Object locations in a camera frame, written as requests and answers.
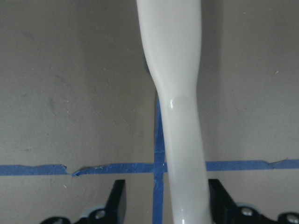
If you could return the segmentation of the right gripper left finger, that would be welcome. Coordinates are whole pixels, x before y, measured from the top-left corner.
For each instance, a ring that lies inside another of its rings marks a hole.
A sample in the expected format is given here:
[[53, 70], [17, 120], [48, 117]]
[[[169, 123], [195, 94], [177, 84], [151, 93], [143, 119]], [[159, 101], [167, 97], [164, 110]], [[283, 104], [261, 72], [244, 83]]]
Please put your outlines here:
[[126, 181], [116, 180], [104, 208], [93, 209], [80, 224], [123, 224], [126, 215]]

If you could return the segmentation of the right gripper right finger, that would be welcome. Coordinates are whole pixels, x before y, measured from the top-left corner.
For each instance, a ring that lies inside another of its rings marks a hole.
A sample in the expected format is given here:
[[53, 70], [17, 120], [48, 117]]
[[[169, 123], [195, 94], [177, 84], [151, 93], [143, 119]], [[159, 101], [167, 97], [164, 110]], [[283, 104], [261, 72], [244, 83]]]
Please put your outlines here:
[[259, 214], [247, 206], [238, 206], [218, 179], [209, 179], [212, 219], [215, 224], [258, 224]]

